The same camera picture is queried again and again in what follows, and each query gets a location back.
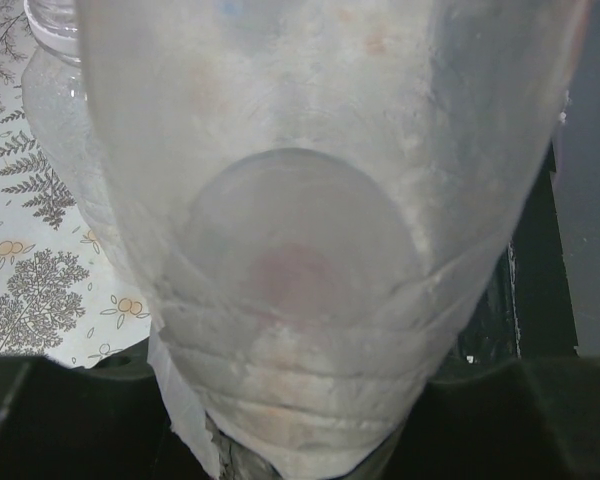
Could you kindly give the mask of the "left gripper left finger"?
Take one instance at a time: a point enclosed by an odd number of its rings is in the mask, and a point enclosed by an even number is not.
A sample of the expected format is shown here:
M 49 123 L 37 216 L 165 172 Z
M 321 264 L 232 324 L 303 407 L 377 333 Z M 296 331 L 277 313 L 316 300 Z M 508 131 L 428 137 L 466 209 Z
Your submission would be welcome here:
M 95 367 L 0 356 L 0 479 L 197 479 L 143 352 Z

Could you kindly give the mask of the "red-label clear bottle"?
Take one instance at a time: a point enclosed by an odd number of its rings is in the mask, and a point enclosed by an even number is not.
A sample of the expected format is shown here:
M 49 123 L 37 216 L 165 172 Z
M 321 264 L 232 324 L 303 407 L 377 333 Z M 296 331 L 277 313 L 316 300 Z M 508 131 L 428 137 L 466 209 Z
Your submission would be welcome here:
M 104 178 L 175 433 L 348 474 L 510 241 L 587 1 L 80 1 Z

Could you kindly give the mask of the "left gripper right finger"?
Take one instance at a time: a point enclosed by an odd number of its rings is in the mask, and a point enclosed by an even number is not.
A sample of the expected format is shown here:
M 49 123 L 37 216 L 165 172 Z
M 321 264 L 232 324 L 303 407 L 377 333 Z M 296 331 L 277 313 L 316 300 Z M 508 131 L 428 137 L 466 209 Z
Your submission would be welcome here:
M 427 385 L 352 479 L 600 479 L 600 358 L 517 360 Z

